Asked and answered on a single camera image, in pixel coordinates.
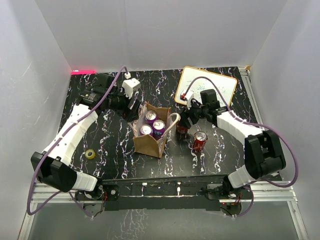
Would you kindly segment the purple soda can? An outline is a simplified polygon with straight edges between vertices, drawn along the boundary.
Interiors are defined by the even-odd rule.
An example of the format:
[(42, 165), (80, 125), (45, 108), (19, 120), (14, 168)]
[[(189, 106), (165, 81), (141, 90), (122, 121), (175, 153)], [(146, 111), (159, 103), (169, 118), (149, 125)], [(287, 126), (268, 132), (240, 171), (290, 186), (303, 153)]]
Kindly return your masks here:
[(154, 121), (158, 119), (158, 115), (154, 110), (149, 110), (145, 113), (144, 119), (147, 124), (152, 126)]
[(144, 124), (140, 127), (139, 133), (141, 136), (146, 136), (146, 135), (153, 136), (153, 129), (150, 125)]
[(166, 130), (166, 125), (164, 121), (157, 119), (152, 124), (153, 137), (159, 140)]

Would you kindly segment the purple soda can front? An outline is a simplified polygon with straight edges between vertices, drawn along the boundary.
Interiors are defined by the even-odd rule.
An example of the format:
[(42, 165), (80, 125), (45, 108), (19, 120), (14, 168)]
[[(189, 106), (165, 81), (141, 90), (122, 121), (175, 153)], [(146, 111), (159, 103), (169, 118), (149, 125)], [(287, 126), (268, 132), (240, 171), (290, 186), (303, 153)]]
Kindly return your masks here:
[(153, 136), (153, 129), (150, 125), (144, 124), (140, 127), (139, 133), (141, 136), (146, 136), (146, 135)]

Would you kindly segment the brown canvas tote bag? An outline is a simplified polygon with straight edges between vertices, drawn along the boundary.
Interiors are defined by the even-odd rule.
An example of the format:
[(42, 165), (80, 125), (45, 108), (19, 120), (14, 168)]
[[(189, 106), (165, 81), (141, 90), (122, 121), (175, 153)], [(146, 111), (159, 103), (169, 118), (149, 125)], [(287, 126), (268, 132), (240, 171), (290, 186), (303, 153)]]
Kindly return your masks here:
[[(147, 123), (145, 120), (147, 111), (155, 111), (158, 118), (164, 121), (164, 134), (160, 139), (155, 139), (151, 135), (140, 134), (142, 125)], [(146, 101), (142, 103), (138, 109), (138, 120), (128, 123), (133, 130), (132, 140), (134, 144), (134, 152), (155, 158), (161, 158), (168, 138), (168, 133), (180, 119), (181, 117), (178, 113), (171, 113), (170, 107), (155, 107)]]

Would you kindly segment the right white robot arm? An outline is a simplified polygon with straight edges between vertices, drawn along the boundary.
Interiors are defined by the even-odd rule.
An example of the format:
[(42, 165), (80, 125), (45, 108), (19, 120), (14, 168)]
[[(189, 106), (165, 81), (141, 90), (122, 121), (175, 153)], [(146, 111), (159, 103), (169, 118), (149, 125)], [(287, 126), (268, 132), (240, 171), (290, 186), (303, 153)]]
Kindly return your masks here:
[(274, 131), (252, 126), (229, 111), (227, 106), (221, 106), (214, 89), (203, 90), (200, 96), (198, 101), (192, 91), (180, 95), (186, 107), (179, 114), (177, 127), (186, 131), (200, 119), (205, 119), (236, 138), (244, 147), (244, 165), (223, 178), (222, 185), (215, 188), (217, 194), (233, 199), (243, 186), (285, 168), (283, 149)]

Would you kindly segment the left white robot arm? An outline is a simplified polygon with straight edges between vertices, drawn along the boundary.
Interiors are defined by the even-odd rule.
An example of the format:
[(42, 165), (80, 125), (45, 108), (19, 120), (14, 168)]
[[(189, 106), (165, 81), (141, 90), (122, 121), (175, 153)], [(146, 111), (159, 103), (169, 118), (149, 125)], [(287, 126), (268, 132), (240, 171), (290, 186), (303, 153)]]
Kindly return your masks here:
[(128, 74), (125, 77), (122, 85), (117, 86), (115, 77), (99, 73), (96, 81), (80, 92), (60, 132), (42, 152), (31, 156), (36, 180), (64, 193), (85, 191), (93, 200), (103, 195), (98, 178), (72, 169), (71, 161), (83, 136), (105, 110), (116, 112), (128, 123), (139, 118), (141, 102), (135, 99), (135, 93), (140, 82)]

